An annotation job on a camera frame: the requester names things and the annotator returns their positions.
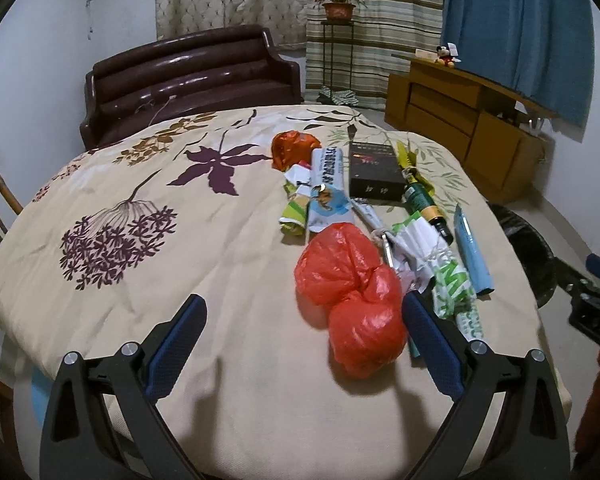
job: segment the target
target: blue tube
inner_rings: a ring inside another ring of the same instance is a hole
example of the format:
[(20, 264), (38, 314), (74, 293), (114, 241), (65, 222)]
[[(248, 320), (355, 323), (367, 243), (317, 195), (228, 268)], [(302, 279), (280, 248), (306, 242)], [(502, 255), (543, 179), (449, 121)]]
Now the blue tube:
[(469, 272), (469, 278), (474, 286), (475, 293), (480, 296), (493, 292), (493, 282), (487, 264), (482, 257), (478, 242), (469, 228), (469, 222), (462, 212), (460, 204), (456, 205), (454, 214), (454, 228), (456, 230), (456, 242), (460, 256), (464, 261), (466, 270)]

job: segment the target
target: flower pot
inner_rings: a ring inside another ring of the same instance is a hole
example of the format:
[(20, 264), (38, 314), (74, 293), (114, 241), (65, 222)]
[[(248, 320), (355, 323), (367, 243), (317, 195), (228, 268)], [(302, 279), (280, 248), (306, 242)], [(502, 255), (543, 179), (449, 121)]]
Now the flower pot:
[(336, 4), (334, 2), (323, 5), (327, 13), (327, 20), (330, 22), (350, 22), (353, 16), (353, 9), (356, 8), (354, 4)]

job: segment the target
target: metal screw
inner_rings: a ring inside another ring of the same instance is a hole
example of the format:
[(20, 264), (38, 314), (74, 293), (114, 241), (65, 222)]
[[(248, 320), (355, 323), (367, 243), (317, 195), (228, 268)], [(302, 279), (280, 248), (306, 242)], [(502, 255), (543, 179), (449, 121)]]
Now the metal screw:
[(72, 365), (78, 360), (78, 354), (76, 352), (69, 352), (64, 356), (64, 364)]
[(541, 363), (542, 361), (544, 361), (544, 352), (538, 349), (532, 350), (531, 357), (534, 361), (538, 361), (539, 363)]
[(124, 343), (122, 345), (122, 355), (133, 355), (138, 351), (138, 343)]
[(473, 341), (471, 343), (471, 351), (474, 354), (482, 355), (487, 353), (487, 345), (482, 341)]

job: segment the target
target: blue curtain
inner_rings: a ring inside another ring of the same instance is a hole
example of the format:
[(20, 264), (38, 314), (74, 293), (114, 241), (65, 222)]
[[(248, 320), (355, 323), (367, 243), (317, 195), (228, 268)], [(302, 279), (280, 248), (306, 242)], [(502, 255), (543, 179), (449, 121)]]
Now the blue curtain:
[(589, 0), (445, 0), (442, 41), (458, 46), (458, 68), (586, 123), (594, 62)]

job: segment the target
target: white wall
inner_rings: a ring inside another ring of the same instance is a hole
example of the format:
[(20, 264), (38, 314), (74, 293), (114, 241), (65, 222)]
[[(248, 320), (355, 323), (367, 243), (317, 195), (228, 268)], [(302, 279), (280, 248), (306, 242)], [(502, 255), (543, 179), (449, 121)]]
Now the white wall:
[(156, 40), (155, 0), (95, 0), (93, 17), (101, 59)]
[(16, 0), (0, 23), (0, 172), (20, 202), (84, 149), (86, 0)]
[(0, 23), (0, 172), (23, 205), (84, 151), (93, 64), (155, 41), (155, 0), (86, 2), (16, 0)]
[(547, 124), (553, 153), (535, 186), (600, 255), (600, 11), (591, 7), (595, 61), (589, 118), (584, 130), (560, 120)]

